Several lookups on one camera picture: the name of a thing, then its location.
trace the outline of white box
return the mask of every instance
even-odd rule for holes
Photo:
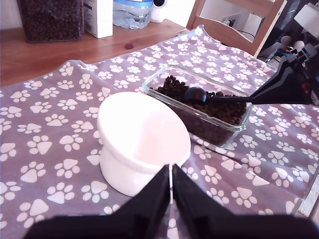
[[[113,35],[113,0],[84,0],[84,29],[97,38]]]

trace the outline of white device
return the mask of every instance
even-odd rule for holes
[[[166,18],[166,5],[168,0],[154,0],[151,22],[162,22]]]

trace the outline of black cable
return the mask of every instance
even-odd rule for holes
[[[247,33],[247,34],[253,36],[254,38],[256,37],[256,36],[254,36],[253,34],[251,34],[251,33],[249,33],[249,32],[245,32],[245,31],[241,31],[241,30],[237,30],[237,31]]]

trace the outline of plastic food jar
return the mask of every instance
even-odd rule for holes
[[[130,29],[146,27],[151,20],[153,0],[114,0],[113,23]]]
[[[78,40],[84,33],[83,0],[17,0],[26,41]]]

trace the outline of dry cat food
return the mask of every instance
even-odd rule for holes
[[[27,41],[80,39],[83,28],[83,0],[18,0]]]

